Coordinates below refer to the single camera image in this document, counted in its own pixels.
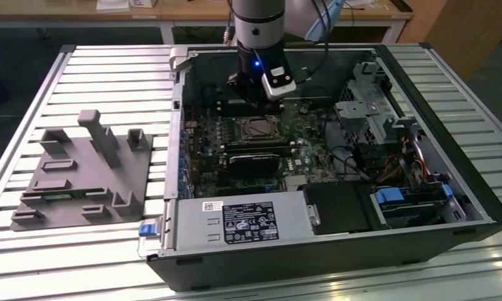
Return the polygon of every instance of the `red cable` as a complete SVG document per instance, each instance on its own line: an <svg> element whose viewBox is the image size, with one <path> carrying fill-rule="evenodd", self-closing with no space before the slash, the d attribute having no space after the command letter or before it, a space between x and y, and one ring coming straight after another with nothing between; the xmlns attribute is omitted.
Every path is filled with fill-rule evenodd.
<svg viewBox="0 0 502 301"><path fill-rule="evenodd" d="M389 170L389 161L393 159L393 158L395 158L395 155L390 155L389 157L387 157L387 160L385 161L385 174L387 173L387 170Z"/></svg>

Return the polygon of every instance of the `blue connector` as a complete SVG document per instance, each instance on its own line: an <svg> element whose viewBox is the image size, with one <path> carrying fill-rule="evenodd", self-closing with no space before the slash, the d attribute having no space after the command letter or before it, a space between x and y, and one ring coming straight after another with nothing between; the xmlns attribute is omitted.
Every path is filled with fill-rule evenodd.
<svg viewBox="0 0 502 301"><path fill-rule="evenodd" d="M443 193L447 199L454 196L454 192L451 191L449 184L443 184Z"/></svg>
<svg viewBox="0 0 502 301"><path fill-rule="evenodd" d="M186 130L180 130L180 140L187 140L187 132L186 132Z"/></svg>

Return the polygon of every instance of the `white table leg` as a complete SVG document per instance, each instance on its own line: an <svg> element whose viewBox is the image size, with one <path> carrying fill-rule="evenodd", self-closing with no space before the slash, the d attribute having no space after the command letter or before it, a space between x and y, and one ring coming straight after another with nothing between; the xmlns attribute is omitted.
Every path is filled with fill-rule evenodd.
<svg viewBox="0 0 502 301"><path fill-rule="evenodd" d="M160 22L160 32L161 32L163 43L168 44L168 45L175 44L173 22L172 21L161 21Z"/></svg>
<svg viewBox="0 0 502 301"><path fill-rule="evenodd" d="M387 32L385 33L382 43L391 44L398 41L398 37L401 36L405 20L395 20L393 21L393 25L389 27Z"/></svg>

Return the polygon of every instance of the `blue drive latch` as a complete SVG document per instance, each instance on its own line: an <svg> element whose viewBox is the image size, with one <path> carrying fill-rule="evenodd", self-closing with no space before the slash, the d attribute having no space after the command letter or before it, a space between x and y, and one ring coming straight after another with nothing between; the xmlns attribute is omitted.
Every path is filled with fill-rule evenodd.
<svg viewBox="0 0 502 301"><path fill-rule="evenodd" d="M378 204L387 202L402 202L405 200L402 191L397 187L379 189L378 192L374 193L374 196L378 200Z"/></svg>

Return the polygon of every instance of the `motherboard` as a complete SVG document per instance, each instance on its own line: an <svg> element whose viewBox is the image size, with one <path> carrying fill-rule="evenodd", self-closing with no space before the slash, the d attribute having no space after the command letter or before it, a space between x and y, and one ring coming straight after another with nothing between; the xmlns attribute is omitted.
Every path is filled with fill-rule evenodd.
<svg viewBox="0 0 502 301"><path fill-rule="evenodd" d="M310 182L338 180L320 137L323 111L284 100L276 115L246 115L238 100L190 117L190 169L195 198L295 191Z"/></svg>

